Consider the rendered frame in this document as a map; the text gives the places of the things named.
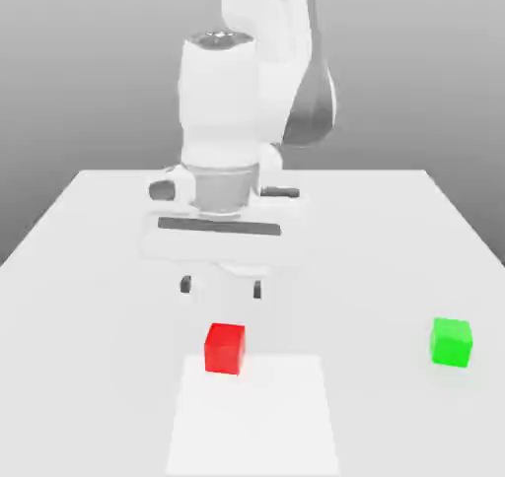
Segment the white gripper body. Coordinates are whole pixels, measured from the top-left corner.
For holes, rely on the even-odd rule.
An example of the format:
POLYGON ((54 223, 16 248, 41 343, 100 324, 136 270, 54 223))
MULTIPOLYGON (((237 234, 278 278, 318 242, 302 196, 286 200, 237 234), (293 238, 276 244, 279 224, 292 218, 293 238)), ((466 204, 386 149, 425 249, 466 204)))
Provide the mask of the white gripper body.
POLYGON ((302 217, 271 208, 232 221, 145 212, 138 246, 143 256, 170 262, 290 267, 302 259, 302 217))

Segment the small red cube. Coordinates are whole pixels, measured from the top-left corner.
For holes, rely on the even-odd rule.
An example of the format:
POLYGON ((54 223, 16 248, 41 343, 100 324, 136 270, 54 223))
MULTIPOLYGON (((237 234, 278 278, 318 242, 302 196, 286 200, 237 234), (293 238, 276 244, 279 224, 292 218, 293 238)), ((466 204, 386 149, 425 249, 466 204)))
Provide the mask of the small red cube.
POLYGON ((246 347, 243 325, 212 323, 204 342, 205 370, 210 373, 238 375, 246 347))

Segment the small green cube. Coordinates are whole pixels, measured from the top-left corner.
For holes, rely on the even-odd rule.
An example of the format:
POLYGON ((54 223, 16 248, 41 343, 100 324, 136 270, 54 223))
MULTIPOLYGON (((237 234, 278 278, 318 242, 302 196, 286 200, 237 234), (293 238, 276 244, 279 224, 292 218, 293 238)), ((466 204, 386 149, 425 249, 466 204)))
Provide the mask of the small green cube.
POLYGON ((435 317, 430 333, 430 357, 437 365, 466 368, 473 345, 468 321, 435 317))

